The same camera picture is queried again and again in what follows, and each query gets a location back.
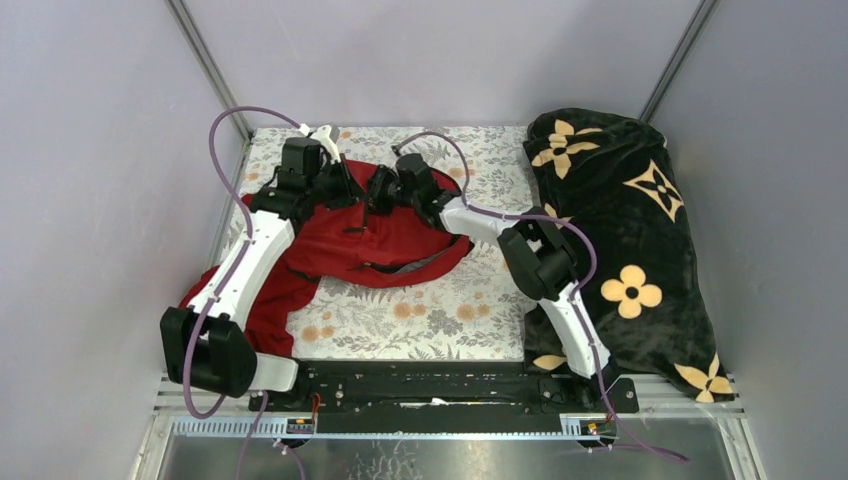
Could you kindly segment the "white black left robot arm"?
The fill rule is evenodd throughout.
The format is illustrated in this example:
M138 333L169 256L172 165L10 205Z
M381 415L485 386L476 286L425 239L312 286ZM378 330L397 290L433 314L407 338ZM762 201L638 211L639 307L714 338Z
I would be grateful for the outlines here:
M315 208L344 208L361 196L328 130L286 139L275 181L252 196L237 245L186 306L170 307L161 318L169 379L232 398L272 391L285 410L304 407L311 387L298 376L298 362L256 352L246 335L248 316Z

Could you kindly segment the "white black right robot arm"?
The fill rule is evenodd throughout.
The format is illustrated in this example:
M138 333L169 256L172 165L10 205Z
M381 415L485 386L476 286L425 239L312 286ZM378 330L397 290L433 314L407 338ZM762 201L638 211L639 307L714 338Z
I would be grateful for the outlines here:
M581 294L597 268L595 248L582 231L544 213L508 213L473 205L462 190L441 187L435 170L419 154L399 157L394 168L378 167L365 192L372 214L410 207L431 228L497 246L514 284L547 315L569 370L583 377L573 386L577 405L597 412L612 400L612 384L601 375L611 354L591 323Z

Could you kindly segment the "red student backpack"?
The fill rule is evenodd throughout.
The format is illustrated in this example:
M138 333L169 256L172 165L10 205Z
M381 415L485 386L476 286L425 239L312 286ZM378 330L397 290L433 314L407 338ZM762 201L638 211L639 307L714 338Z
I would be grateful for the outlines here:
M332 277L372 288L406 287L436 280L474 248L464 235L428 226L413 208L370 203L391 170L347 161L312 183L290 215L296 238L281 255L267 285L314 293Z

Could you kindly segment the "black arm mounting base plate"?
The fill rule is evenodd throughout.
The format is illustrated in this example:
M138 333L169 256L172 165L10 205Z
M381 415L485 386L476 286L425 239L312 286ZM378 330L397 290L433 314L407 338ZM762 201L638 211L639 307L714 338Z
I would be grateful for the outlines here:
M320 434L566 434L565 419L635 414L632 380L605 386L560 367L521 362L309 360L289 392L272 392L269 413L303 412Z

